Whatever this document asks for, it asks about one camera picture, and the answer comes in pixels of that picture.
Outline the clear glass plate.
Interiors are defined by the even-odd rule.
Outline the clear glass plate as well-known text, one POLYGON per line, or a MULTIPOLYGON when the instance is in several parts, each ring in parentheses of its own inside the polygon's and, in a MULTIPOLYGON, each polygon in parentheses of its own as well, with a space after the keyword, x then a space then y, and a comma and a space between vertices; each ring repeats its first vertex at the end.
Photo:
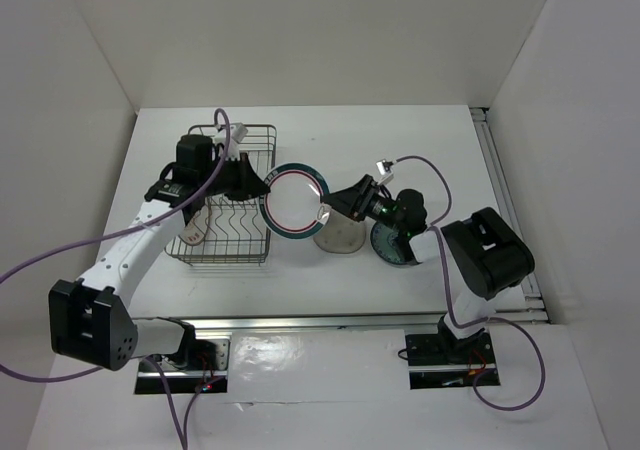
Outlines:
POLYGON ((366 240, 366 224, 331 212, 323 229, 312 237, 322 251, 347 255, 360 250, 366 240))

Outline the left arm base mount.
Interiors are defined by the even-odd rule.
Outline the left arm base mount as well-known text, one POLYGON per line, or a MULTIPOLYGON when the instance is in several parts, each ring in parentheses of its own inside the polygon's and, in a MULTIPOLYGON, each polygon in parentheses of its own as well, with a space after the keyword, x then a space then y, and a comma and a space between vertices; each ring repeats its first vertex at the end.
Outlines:
POLYGON ((165 393, 159 369, 172 394, 224 394, 228 390, 228 366, 231 339, 218 336, 196 340, 186 357, 152 354, 152 362, 139 362, 134 386, 135 395, 165 393))

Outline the blue floral plate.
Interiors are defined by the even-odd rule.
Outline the blue floral plate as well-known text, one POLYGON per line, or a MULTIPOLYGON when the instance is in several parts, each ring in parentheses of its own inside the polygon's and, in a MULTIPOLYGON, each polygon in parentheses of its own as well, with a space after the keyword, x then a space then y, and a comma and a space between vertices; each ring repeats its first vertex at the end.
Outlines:
POLYGON ((410 241, 427 230, 423 225, 419 232, 400 232, 380 222, 373 224, 369 241, 376 255, 395 267, 417 266, 421 261, 416 257, 410 241))

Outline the white plate orange sunburst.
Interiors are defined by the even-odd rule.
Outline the white plate orange sunburst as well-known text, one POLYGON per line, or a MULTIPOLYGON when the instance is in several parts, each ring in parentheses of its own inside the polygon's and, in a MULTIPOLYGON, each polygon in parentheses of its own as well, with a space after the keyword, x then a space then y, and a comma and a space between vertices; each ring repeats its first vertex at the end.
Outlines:
POLYGON ((180 233, 179 239, 188 246, 198 246, 204 242, 209 231, 211 208, 206 205, 198 210, 185 229, 180 233))

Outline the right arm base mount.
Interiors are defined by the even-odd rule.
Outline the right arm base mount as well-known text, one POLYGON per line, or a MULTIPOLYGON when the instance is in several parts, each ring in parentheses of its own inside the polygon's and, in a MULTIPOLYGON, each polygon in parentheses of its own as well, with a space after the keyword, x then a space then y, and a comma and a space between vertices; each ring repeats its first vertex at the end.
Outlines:
POLYGON ((408 334, 397 356, 408 365, 411 390, 499 386, 500 377, 487 331, 455 343, 443 331, 408 334))

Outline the white plate teal rim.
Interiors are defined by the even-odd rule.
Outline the white plate teal rim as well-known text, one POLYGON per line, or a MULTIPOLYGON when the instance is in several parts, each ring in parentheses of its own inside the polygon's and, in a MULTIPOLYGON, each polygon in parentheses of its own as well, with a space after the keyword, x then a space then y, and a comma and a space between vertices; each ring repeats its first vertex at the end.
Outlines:
POLYGON ((258 200, 266 226, 289 240, 311 238, 329 219, 329 207, 321 198, 329 193, 324 177, 313 167, 283 163, 274 167, 264 179, 269 192, 258 200))

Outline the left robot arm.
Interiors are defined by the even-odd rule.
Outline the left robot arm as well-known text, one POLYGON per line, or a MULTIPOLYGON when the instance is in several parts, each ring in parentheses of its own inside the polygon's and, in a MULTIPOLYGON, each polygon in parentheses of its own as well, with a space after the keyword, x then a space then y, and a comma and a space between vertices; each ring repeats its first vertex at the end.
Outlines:
POLYGON ((176 369, 193 364, 202 346, 193 325, 169 317, 133 319, 128 307, 158 256, 209 198, 244 202, 269 193, 239 148, 246 134, 244 125, 234 123, 215 136, 180 138, 174 161, 147 190, 127 234, 76 280, 60 280, 51 288, 55 353, 112 371, 150 355, 161 355, 176 369))

